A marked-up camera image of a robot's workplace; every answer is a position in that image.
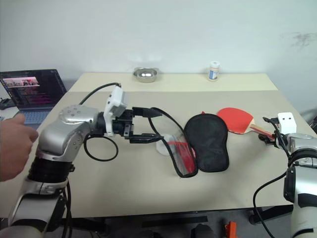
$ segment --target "laptop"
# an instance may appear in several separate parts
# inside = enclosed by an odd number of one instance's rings
[[[66,93],[56,69],[0,72],[0,82],[25,116],[37,128]]]

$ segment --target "human hand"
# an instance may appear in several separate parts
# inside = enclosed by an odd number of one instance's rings
[[[24,125],[22,114],[0,122],[0,181],[16,177],[29,158],[38,133]]]

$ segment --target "ping pong paddle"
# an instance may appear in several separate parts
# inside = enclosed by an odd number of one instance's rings
[[[226,123],[228,130],[236,134],[245,134],[249,131],[255,131],[260,134],[268,136],[274,140],[272,133],[255,125],[253,116],[238,108],[223,108],[218,113],[221,119]]]

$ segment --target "floor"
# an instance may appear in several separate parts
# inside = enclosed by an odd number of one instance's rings
[[[150,216],[134,216],[108,218],[106,223],[111,227],[111,232],[108,236],[103,234],[90,233],[88,231],[74,230],[72,238],[91,238],[91,237],[107,237],[107,238],[137,238],[137,233],[144,230],[153,230],[161,234],[163,238],[190,238],[191,229],[196,227],[198,223],[182,224],[182,225],[165,225],[156,226],[157,220],[176,219],[176,218],[203,218],[208,221],[202,224],[209,225],[215,233],[215,238],[224,238],[224,224],[229,221],[237,223],[237,236],[239,238],[267,238],[269,237],[261,224],[251,225],[249,223],[250,211],[221,211],[221,212],[206,212],[192,214],[173,214],[173,215],[150,215]],[[267,226],[275,237],[289,238],[290,237],[290,215],[280,217],[266,222]],[[52,233],[47,233],[45,238],[60,238],[62,228],[57,229]]]

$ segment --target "white wall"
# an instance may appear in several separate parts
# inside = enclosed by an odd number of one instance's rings
[[[316,0],[0,0],[0,70],[265,72],[317,114]]]

